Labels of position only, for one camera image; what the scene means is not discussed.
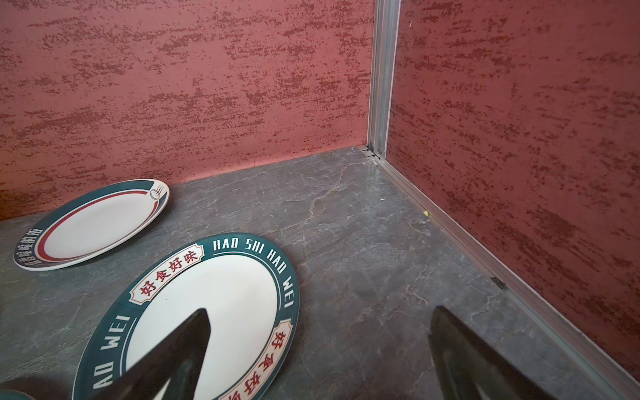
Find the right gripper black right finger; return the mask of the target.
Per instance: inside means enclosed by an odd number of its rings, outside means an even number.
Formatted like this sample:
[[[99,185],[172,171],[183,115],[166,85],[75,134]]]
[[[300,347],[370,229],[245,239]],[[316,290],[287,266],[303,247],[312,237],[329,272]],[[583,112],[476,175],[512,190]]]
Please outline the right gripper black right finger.
[[[432,359],[445,399],[551,399],[444,306],[433,310]]]

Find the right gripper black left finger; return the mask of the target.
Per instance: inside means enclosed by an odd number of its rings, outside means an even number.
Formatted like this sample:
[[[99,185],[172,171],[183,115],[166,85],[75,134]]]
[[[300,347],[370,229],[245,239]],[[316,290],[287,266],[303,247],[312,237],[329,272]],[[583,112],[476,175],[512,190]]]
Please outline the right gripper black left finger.
[[[203,367],[211,325],[196,310],[96,399],[193,399]]]

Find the green rim HAO SHI plate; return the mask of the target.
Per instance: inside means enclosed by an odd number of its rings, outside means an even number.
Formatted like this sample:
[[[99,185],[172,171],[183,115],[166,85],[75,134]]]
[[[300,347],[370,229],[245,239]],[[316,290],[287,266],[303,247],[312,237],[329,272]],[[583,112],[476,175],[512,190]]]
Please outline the green rim HAO SHI plate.
[[[111,388],[198,310],[210,335],[195,398],[262,398],[292,346],[300,291],[285,252],[249,233],[190,243],[130,283],[83,352],[73,398]]]

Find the green red ring plate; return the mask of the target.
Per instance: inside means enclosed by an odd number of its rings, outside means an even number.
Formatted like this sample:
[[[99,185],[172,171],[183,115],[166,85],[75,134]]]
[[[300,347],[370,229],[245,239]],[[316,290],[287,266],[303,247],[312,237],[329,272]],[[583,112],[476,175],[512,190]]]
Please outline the green red ring plate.
[[[21,236],[14,263],[27,271],[71,267],[126,242],[165,209],[169,186],[134,179],[87,193],[52,211]]]

